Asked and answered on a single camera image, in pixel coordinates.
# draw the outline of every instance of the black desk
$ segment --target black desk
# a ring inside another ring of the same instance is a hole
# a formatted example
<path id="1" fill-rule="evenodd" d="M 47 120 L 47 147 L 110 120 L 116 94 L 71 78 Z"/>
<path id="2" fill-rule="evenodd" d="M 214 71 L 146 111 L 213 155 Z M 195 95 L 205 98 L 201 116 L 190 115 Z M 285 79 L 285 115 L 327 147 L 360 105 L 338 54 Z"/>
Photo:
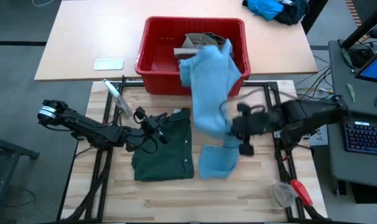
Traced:
<path id="1" fill-rule="evenodd" d="M 328 48 L 334 93 L 343 95 L 351 112 L 377 116 L 377 107 L 373 105 L 374 98 L 377 96 L 377 83 L 355 78 L 355 74 L 344 61 L 337 41 L 330 41 Z M 355 103 L 351 99 L 347 83 L 350 83 L 355 90 Z M 355 189 L 363 185 L 375 186 L 371 190 L 377 192 L 377 156 L 345 151 L 338 124 L 328 125 L 327 130 L 333 176 L 337 180 L 357 183 L 352 186 L 354 194 L 356 194 Z"/>

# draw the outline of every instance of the dark green shirt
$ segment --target dark green shirt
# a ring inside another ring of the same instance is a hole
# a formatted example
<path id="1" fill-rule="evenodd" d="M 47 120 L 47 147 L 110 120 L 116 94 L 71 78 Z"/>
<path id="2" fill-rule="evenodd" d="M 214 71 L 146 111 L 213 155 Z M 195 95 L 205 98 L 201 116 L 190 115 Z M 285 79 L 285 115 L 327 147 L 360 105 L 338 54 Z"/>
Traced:
<path id="1" fill-rule="evenodd" d="M 162 133 L 170 137 L 162 144 L 155 134 L 158 149 L 153 141 L 147 140 L 142 148 L 136 149 L 132 158 L 134 180 L 162 181 L 193 178 L 194 167 L 191 144 L 190 109 L 162 118 Z"/>

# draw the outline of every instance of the wooden table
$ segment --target wooden table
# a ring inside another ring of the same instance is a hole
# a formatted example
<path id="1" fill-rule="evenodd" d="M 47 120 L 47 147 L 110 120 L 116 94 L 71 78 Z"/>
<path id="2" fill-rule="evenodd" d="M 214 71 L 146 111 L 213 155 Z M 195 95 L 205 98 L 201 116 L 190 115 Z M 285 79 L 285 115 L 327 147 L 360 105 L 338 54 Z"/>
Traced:
<path id="1" fill-rule="evenodd" d="M 140 78 L 134 70 L 150 16 L 235 17 L 245 23 L 252 74 L 316 73 L 302 25 L 253 16 L 242 0 L 62 1 L 35 80 Z M 124 68 L 94 71 L 96 59 L 123 58 Z"/>
<path id="2" fill-rule="evenodd" d="M 278 81 L 279 90 L 295 95 L 292 81 Z M 245 94 L 255 87 L 242 87 Z M 103 119 L 107 89 L 102 82 L 94 82 L 86 115 Z M 123 96 L 132 108 L 142 106 L 147 114 L 171 113 L 174 108 L 191 107 L 190 96 L 149 95 L 143 87 L 124 88 Z M 281 95 L 281 100 L 288 97 Z M 254 104 L 265 104 L 263 92 L 245 99 Z M 236 114 L 236 103 L 229 105 Z M 137 126 L 124 120 L 124 125 Z M 104 222 L 271 222 L 286 221 L 283 208 L 269 197 L 268 189 L 279 182 L 271 134 L 253 137 L 254 157 L 241 156 L 235 171 L 228 179 L 202 180 L 198 177 L 198 157 L 203 144 L 219 145 L 192 128 L 192 154 L 195 177 L 164 182 L 138 182 L 133 180 L 131 167 L 133 153 L 116 148 L 113 154 Z M 77 153 L 88 148 L 80 142 Z M 72 214 L 90 188 L 96 150 L 78 156 L 73 164 L 62 218 Z M 323 197 L 315 171 L 312 154 L 308 149 L 293 150 L 299 180 L 307 187 L 317 211 L 326 216 Z"/>

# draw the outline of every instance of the computer keyboard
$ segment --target computer keyboard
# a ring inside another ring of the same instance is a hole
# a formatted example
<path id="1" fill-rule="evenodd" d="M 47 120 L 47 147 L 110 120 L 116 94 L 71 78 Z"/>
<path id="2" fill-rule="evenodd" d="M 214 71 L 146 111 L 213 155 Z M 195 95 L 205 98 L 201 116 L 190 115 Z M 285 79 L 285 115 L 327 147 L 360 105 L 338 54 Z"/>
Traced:
<path id="1" fill-rule="evenodd" d="M 377 124 L 355 122 L 345 125 L 345 149 L 377 155 Z"/>

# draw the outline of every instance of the black cloth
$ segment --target black cloth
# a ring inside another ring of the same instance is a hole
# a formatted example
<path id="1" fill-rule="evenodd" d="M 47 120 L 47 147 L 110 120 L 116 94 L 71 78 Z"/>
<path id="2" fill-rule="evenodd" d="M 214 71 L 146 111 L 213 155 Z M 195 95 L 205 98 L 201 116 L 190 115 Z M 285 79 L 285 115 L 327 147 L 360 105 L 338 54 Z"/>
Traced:
<path id="1" fill-rule="evenodd" d="M 297 24 L 303 15 L 309 13 L 309 4 L 306 0 L 293 0 L 292 5 L 284 5 L 284 10 L 274 17 L 280 23 L 293 25 Z"/>
<path id="2" fill-rule="evenodd" d="M 170 137 L 167 144 L 159 141 L 158 134 L 153 141 L 146 141 L 136 149 L 132 157 L 134 180 L 162 181 L 193 178 L 192 135 L 190 109 L 183 108 L 162 118 L 162 133 Z"/>

